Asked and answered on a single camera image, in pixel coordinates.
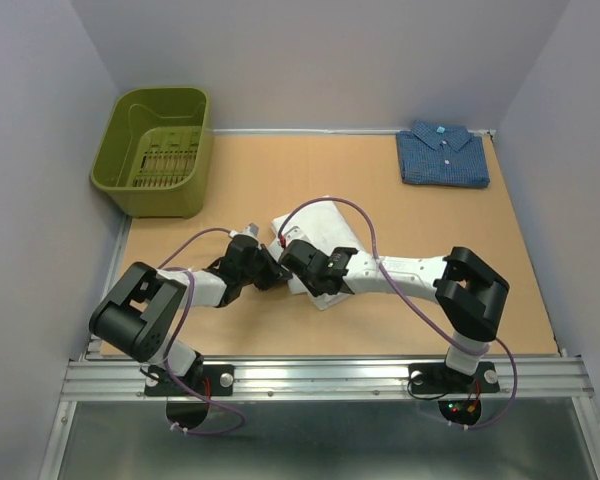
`glass panel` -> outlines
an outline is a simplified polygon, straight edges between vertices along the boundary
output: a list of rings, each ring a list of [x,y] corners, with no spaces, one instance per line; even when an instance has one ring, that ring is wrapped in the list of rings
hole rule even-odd
[[[502,407],[483,402],[483,418]],[[569,399],[519,400],[475,432],[426,402],[263,402],[225,437],[171,432],[159,402],[81,403],[65,480],[595,479]],[[208,428],[231,420],[217,412]]]

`plastic basket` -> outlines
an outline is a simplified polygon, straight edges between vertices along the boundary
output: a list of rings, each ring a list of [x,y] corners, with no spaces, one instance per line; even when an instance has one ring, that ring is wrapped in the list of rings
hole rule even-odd
[[[202,208],[212,147],[203,91],[133,90],[116,103],[91,181],[133,217],[192,217]]]

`screw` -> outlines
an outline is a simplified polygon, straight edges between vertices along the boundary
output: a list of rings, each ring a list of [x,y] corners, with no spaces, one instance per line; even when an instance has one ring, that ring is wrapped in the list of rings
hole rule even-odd
[[[484,379],[487,383],[493,385],[495,383],[498,383],[498,374],[495,372],[495,370],[487,370],[486,372],[484,372]]]
[[[233,385],[233,375],[230,373],[223,373],[220,375],[220,385],[227,388]]]

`gray wall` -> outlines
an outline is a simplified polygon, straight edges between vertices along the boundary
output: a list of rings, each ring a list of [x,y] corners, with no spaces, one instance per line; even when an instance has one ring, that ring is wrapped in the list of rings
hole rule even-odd
[[[494,128],[568,0],[72,0],[118,87],[195,84],[222,128]]]
[[[600,405],[600,0],[572,0],[496,147],[558,340]]]
[[[65,0],[0,1],[0,480],[37,478],[119,214],[88,172],[116,96]]]

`wooden table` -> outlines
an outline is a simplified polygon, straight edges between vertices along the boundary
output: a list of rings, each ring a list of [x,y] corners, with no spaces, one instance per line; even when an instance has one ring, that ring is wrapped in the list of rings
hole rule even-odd
[[[404,185],[393,136],[221,136],[216,138],[203,210],[194,218],[134,219],[121,271],[134,261],[158,265],[203,228],[241,230],[254,222],[273,239],[274,217],[310,198],[355,201],[371,216],[381,255],[444,255],[454,245],[475,251],[511,284],[499,336],[516,354],[555,354],[557,347],[518,228],[493,144],[484,138],[491,175],[485,190]],[[369,232],[339,206],[370,249]],[[228,239],[202,237],[172,265],[209,265]],[[442,309],[416,301],[451,333]],[[365,294],[319,311],[286,287],[253,287],[223,309],[194,309],[179,337],[207,355],[444,354],[447,344],[395,295]],[[498,346],[494,353],[502,353]],[[119,354],[103,345],[102,354]]]

